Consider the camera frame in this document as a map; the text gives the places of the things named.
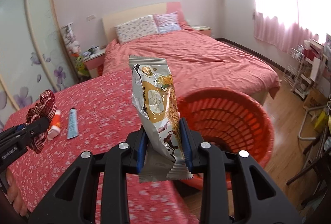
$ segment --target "white nightstand top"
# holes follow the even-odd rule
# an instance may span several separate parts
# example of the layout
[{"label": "white nightstand top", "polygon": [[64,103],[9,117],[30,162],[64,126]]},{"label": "white nightstand top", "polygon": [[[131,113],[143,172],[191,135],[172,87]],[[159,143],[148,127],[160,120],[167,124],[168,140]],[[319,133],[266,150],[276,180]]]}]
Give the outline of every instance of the white nightstand top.
[{"label": "white nightstand top", "polygon": [[99,56],[105,54],[105,52],[106,52],[106,49],[105,48],[104,49],[101,49],[100,51],[98,51],[97,53],[92,54],[88,58],[84,58],[83,59],[83,62],[86,62],[86,61],[92,60],[92,59],[94,59],[96,57],[99,57]]},{"label": "white nightstand top", "polygon": [[190,26],[190,27],[194,30],[197,30],[197,31],[211,30],[210,27],[203,26],[203,25],[195,25],[195,26]]}]

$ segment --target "human hand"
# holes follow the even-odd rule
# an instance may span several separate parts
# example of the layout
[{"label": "human hand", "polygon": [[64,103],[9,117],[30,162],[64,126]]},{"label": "human hand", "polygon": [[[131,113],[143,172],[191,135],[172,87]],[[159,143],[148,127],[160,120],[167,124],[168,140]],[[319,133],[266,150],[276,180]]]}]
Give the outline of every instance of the human hand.
[{"label": "human hand", "polygon": [[6,171],[6,179],[9,184],[9,188],[7,189],[6,195],[8,201],[13,204],[13,208],[18,214],[20,214],[21,216],[25,216],[28,212],[28,209],[26,208],[26,205],[22,199],[13,173],[10,171],[9,168],[7,168]]}]

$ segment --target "wall switch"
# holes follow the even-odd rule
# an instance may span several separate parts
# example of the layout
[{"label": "wall switch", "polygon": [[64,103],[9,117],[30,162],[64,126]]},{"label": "wall switch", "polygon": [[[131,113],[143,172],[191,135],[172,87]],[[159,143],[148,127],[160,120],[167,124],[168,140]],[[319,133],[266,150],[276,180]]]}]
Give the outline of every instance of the wall switch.
[{"label": "wall switch", "polygon": [[90,21],[90,20],[94,20],[96,18],[97,18],[96,15],[95,14],[92,14],[92,15],[89,15],[88,17],[86,17],[86,20],[87,21]]}]

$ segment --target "red floral tablecloth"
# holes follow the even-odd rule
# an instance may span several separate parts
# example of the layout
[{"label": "red floral tablecloth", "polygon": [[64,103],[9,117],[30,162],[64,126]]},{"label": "red floral tablecloth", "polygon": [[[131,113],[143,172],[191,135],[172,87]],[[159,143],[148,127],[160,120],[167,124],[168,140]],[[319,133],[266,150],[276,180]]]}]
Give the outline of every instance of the red floral tablecloth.
[{"label": "red floral tablecloth", "polygon": [[[55,97],[62,112],[61,134],[47,141],[41,154],[28,150],[11,166],[31,211],[81,152],[108,151],[141,125],[131,104],[129,69],[75,85],[56,93]],[[5,129],[25,122],[30,107],[11,115]],[[72,107],[77,109],[79,136],[67,140],[68,114]],[[97,220],[100,219],[101,189],[102,180],[98,189]],[[198,223],[170,181],[139,184],[138,176],[127,175],[127,193],[131,223]]]}]

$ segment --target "white wire rack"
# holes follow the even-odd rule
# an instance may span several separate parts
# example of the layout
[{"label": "white wire rack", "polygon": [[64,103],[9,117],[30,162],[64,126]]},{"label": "white wire rack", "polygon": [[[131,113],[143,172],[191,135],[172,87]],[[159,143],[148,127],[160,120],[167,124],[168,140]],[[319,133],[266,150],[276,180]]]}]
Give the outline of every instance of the white wire rack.
[{"label": "white wire rack", "polygon": [[296,88],[304,59],[305,57],[300,51],[294,48],[290,50],[290,60],[284,70],[283,80],[291,86],[291,92]]}]

